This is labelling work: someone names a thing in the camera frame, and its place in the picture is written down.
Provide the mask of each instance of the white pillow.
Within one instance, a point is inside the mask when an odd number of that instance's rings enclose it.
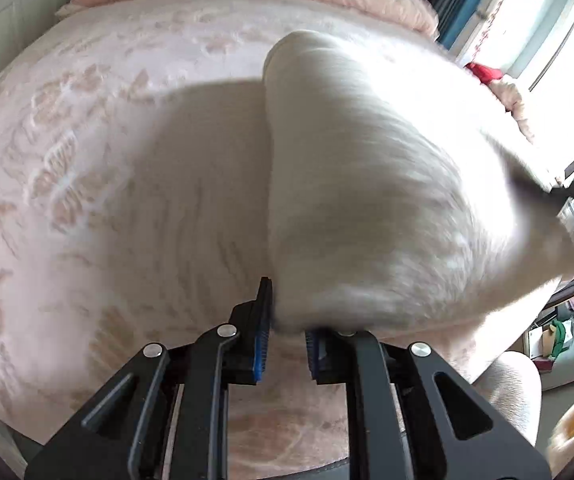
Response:
[[[309,31],[269,53],[278,327],[425,330],[574,273],[556,208],[512,184],[548,188],[532,146],[473,78],[426,59]]]

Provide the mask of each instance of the silver bolt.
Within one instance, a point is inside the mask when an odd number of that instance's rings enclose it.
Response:
[[[227,324],[227,325],[220,325],[216,332],[218,332],[218,335],[221,337],[232,337],[236,335],[238,330],[234,325]]]
[[[142,349],[142,353],[145,357],[158,357],[163,353],[163,347],[158,343],[149,343]]]
[[[418,357],[427,357],[432,353],[432,348],[427,343],[418,342],[411,345],[411,353]]]

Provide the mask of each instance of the person's leg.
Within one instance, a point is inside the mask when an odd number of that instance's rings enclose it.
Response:
[[[474,387],[522,436],[532,445],[536,443],[542,391],[538,370],[526,355],[503,353]]]

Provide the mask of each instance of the gray floor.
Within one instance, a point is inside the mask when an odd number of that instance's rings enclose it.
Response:
[[[540,425],[536,449],[544,453],[554,426],[574,403],[574,383],[548,390],[542,394],[542,408],[540,410]]]

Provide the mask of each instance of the green object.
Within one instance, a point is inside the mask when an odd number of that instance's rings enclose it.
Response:
[[[555,359],[560,355],[560,352],[564,352],[566,348],[563,349],[564,338],[566,336],[566,329],[564,324],[557,319],[551,322],[551,325],[556,327],[556,339],[554,341],[554,349],[551,351],[551,357]]]

